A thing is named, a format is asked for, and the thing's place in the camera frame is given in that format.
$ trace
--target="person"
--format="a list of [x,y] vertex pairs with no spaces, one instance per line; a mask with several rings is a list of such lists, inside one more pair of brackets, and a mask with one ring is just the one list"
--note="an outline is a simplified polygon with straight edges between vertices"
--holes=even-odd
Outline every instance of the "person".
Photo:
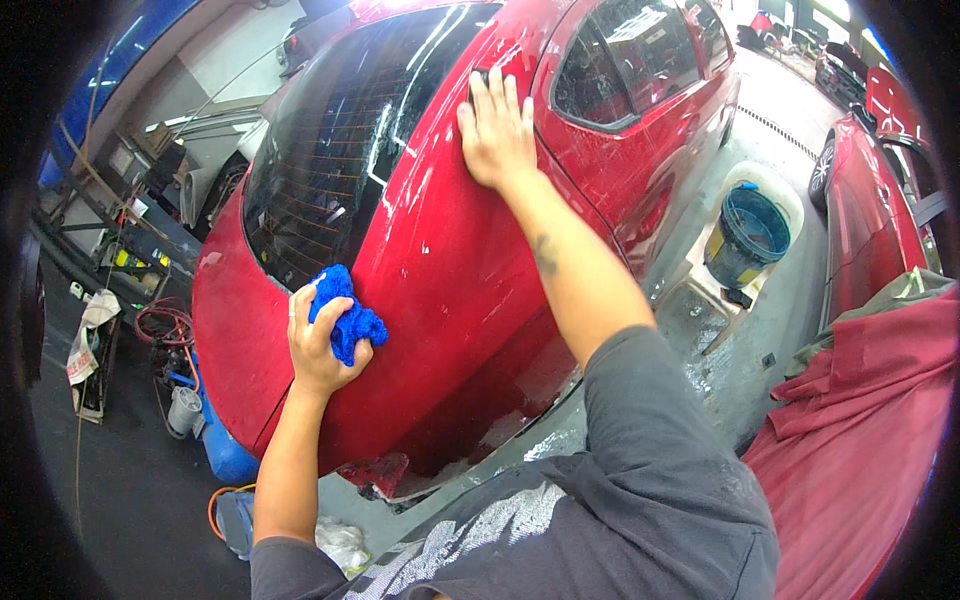
[[290,298],[295,378],[257,479],[252,597],[764,598],[779,550],[763,492],[722,446],[624,265],[537,169],[533,102],[470,76],[458,107],[467,168],[499,192],[584,367],[588,451],[510,468],[464,493],[348,581],[314,544],[317,440],[331,394],[360,374],[329,333],[350,300],[307,322]]

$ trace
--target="newspaper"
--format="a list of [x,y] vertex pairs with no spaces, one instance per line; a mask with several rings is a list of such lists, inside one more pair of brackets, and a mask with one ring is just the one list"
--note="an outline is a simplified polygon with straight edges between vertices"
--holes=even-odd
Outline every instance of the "newspaper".
[[[71,386],[82,388],[84,382],[100,367],[96,352],[103,342],[98,327],[108,323],[118,314],[120,314],[120,302],[110,290],[100,290],[87,303],[84,314],[80,317],[80,329],[73,340],[70,355],[66,361],[66,376]],[[75,412],[95,422],[103,418],[102,410],[93,411],[99,414],[85,414],[90,411],[86,406],[81,406],[82,398],[79,389],[73,388],[72,394]]]

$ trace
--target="car door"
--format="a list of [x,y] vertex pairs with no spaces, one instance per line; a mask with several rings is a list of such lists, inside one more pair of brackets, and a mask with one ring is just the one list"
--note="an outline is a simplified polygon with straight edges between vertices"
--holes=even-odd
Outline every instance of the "car door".
[[684,16],[664,0],[578,2],[534,78],[545,146],[607,221],[637,279],[674,183],[648,130],[658,124],[658,135],[681,140],[698,131],[696,119],[667,120],[684,115],[672,108],[699,81]]

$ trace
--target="blue microfiber towel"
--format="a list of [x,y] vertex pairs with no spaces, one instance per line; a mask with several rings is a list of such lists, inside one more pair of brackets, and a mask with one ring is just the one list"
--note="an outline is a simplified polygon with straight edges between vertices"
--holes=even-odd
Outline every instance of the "blue microfiber towel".
[[350,280],[347,267],[327,267],[312,283],[317,287],[317,297],[310,304],[310,323],[317,318],[320,309],[334,298],[353,298],[353,306],[337,319],[333,331],[330,332],[330,345],[333,347],[334,356],[352,367],[353,349],[357,341],[368,338],[374,346],[383,346],[388,337],[387,326],[370,308],[361,306],[360,300],[353,295],[353,281]]

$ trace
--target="orange hose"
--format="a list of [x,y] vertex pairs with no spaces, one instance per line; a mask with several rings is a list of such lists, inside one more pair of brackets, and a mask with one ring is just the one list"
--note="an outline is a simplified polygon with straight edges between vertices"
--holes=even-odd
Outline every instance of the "orange hose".
[[242,492],[243,490],[249,490],[250,488],[255,488],[255,487],[256,487],[255,483],[251,483],[242,488],[234,488],[231,486],[227,486],[225,488],[221,488],[220,490],[217,490],[216,492],[213,493],[213,495],[210,496],[210,501],[206,504],[206,520],[209,521],[210,529],[213,530],[213,533],[216,534],[218,538],[223,540],[224,534],[220,533],[220,528],[217,527],[217,519],[213,518],[213,503],[216,501],[217,496],[220,495],[221,493]]
[[216,519],[213,518],[213,502],[217,499],[217,496],[220,495],[221,493],[234,492],[234,491],[236,491],[236,488],[231,488],[231,487],[221,488],[220,490],[217,490],[216,492],[213,493],[213,495],[210,496],[210,501],[206,505],[206,520],[210,522],[210,529],[212,529],[213,533],[216,534],[217,537],[220,538],[221,540],[224,539],[224,534],[220,533],[220,528],[217,527],[217,521]]
[[199,392],[199,391],[200,391],[200,376],[197,375],[197,367],[194,366],[194,364],[193,364],[193,356],[190,355],[190,350],[191,350],[191,349],[192,349],[192,348],[185,348],[184,351],[186,351],[186,359],[187,359],[188,361],[190,361],[190,371],[193,372],[193,380],[197,382],[197,385],[193,388],[193,391],[194,391],[194,392]]

